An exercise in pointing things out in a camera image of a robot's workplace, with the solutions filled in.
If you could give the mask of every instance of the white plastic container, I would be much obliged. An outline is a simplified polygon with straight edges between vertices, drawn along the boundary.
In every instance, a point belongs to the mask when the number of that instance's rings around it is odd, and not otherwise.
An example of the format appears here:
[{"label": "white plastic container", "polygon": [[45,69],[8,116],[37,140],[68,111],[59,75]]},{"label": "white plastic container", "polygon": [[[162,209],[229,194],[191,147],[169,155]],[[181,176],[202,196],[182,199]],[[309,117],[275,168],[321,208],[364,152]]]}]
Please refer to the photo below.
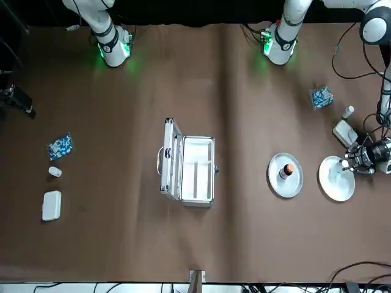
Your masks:
[{"label": "white plastic container", "polygon": [[344,113],[342,114],[342,118],[347,119],[354,112],[353,106],[346,107]]},{"label": "white plastic container", "polygon": [[60,177],[62,174],[62,171],[56,167],[50,167],[49,173],[50,173],[50,175],[53,175],[54,177]]},{"label": "white plastic container", "polygon": [[60,217],[61,214],[61,192],[58,190],[44,194],[42,204],[42,220],[52,221]]}]

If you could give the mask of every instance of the robotic hand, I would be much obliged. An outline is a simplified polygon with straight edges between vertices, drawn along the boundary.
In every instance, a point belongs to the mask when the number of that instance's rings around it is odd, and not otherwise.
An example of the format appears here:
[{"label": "robotic hand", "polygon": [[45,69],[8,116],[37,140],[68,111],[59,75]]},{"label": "robotic hand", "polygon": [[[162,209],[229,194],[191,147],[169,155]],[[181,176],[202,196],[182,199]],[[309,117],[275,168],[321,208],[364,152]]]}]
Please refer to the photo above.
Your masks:
[{"label": "robotic hand", "polygon": [[110,67],[117,67],[130,56],[133,36],[112,23],[106,9],[115,0],[62,0],[67,9],[80,15],[98,40],[101,55]]},{"label": "robotic hand", "polygon": [[391,138],[385,137],[368,146],[352,144],[346,154],[348,162],[344,170],[361,175],[373,175],[375,168],[385,174],[391,173]]}]

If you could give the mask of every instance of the brown table surface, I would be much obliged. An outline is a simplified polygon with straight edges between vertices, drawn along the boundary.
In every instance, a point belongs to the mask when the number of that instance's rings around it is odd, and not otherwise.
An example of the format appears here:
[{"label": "brown table surface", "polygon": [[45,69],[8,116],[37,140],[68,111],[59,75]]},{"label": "brown table surface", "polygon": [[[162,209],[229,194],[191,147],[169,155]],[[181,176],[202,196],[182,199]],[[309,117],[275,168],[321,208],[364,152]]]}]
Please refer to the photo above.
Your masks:
[{"label": "brown table surface", "polygon": [[[9,111],[0,128],[0,278],[45,281],[325,282],[356,261],[391,261],[390,177],[356,177],[345,203],[328,200],[316,172],[344,148],[332,135],[343,109],[361,128],[374,112],[381,79],[346,81],[331,68],[348,24],[305,24],[284,67],[251,46],[239,25],[138,27],[132,57],[105,66],[89,30],[33,29],[21,49],[17,84],[37,117]],[[377,47],[368,48],[383,71]],[[346,75],[369,71],[358,29],[336,58]],[[328,85],[337,99],[313,111],[309,89]],[[215,201],[186,208],[159,193],[156,154],[163,123],[215,136]],[[375,121],[368,128],[375,126]],[[46,146],[70,132],[74,151],[48,176]],[[286,151],[304,172],[301,193],[275,196],[269,160]],[[61,217],[41,222],[43,194],[62,192]],[[337,281],[365,282],[383,269],[363,266]]]}]

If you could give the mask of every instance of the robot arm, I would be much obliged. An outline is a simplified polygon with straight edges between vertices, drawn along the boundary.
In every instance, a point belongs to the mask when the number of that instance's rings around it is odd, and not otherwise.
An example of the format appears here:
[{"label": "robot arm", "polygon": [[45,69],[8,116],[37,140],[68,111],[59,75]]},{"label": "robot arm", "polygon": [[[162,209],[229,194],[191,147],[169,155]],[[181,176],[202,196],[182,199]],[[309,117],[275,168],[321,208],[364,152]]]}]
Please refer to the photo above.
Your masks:
[{"label": "robot arm", "polygon": [[[327,8],[355,8],[365,13],[360,36],[368,45],[381,45],[391,40],[391,0],[322,0]],[[274,64],[283,65],[293,53],[294,45],[312,0],[286,0],[279,24],[267,31],[271,41],[265,55]]]},{"label": "robot arm", "polygon": [[67,9],[74,11],[91,27],[98,40],[104,61],[110,67],[121,65],[130,56],[132,35],[115,26],[106,11],[114,0],[62,0]]}]

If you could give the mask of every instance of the small bottle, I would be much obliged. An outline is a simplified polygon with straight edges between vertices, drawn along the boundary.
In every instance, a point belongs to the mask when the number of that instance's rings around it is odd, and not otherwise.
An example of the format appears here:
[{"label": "small bottle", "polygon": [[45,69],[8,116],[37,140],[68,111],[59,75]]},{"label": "small bottle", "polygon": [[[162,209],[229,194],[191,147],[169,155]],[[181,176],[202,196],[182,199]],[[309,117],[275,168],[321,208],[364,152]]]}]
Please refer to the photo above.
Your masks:
[{"label": "small bottle", "polygon": [[50,167],[49,173],[50,173],[50,175],[53,175],[54,177],[60,177],[62,174],[62,171],[56,167]]},{"label": "small bottle", "polygon": [[353,106],[346,107],[344,113],[342,114],[343,119],[347,119],[354,112]]},{"label": "small bottle", "polygon": [[293,164],[287,164],[283,166],[283,168],[280,170],[280,177],[282,179],[287,179],[289,176],[292,175],[294,170],[294,165]]}]

